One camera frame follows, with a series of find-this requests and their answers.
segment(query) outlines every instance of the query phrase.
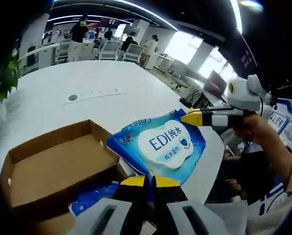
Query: green plant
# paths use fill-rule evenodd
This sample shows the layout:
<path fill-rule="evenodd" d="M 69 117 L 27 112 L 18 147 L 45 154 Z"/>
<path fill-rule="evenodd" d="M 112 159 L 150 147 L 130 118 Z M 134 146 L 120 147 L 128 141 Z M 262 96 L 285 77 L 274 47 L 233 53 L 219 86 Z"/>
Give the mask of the green plant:
<path fill-rule="evenodd" d="M 0 68 L 0 102 L 7 99 L 12 87 L 18 87 L 19 77 L 19 63 L 14 56 L 9 55 Z"/>

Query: cardboard box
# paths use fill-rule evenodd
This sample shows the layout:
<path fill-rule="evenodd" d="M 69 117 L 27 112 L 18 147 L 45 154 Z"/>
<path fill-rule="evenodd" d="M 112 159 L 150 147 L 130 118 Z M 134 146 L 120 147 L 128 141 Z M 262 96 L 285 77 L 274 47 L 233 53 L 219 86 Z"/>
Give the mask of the cardboard box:
<path fill-rule="evenodd" d="M 109 136 L 87 120 L 11 149 L 0 185 L 15 215 L 34 225 L 37 234 L 64 234 L 71 229 L 74 218 L 68 203 L 80 192 L 127 177 L 119 157 L 107 148 Z"/>

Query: robotic hand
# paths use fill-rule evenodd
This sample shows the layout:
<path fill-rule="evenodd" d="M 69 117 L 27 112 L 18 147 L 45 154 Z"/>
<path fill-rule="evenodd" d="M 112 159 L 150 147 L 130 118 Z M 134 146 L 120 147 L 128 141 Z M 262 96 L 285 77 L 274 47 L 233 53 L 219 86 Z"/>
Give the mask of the robotic hand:
<path fill-rule="evenodd" d="M 228 104 L 222 107 L 194 109 L 181 118 L 181 121 L 194 126 L 243 127 L 245 112 L 260 110 L 266 91 L 257 75 L 241 77 L 228 83 Z"/>

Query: wet wipes package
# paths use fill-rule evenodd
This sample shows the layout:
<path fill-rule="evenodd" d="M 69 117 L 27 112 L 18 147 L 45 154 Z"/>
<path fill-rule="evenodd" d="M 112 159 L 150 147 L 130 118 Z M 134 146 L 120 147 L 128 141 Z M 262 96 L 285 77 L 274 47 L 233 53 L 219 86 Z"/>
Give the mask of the wet wipes package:
<path fill-rule="evenodd" d="M 180 184 L 191 175 L 206 146 L 199 129 L 181 122 L 181 109 L 135 121 L 109 137 L 107 146 L 137 173 L 159 174 Z"/>

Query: blue wet wipes pack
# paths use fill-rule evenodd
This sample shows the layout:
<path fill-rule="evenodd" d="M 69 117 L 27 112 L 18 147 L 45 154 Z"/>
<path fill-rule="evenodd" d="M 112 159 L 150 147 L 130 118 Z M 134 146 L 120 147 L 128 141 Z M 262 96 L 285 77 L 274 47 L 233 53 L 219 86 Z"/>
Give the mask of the blue wet wipes pack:
<path fill-rule="evenodd" d="M 109 137 L 107 146 L 149 179 L 153 173 L 183 184 L 206 146 L 199 129 L 181 122 L 186 113 L 135 121 Z"/>
<path fill-rule="evenodd" d="M 90 208 L 93 204 L 98 202 L 101 198 L 112 198 L 114 193 L 119 188 L 119 183 L 113 181 L 112 183 L 96 188 L 91 191 L 80 193 L 75 202 L 70 203 L 69 210 L 75 216 L 78 216 L 83 211 Z"/>

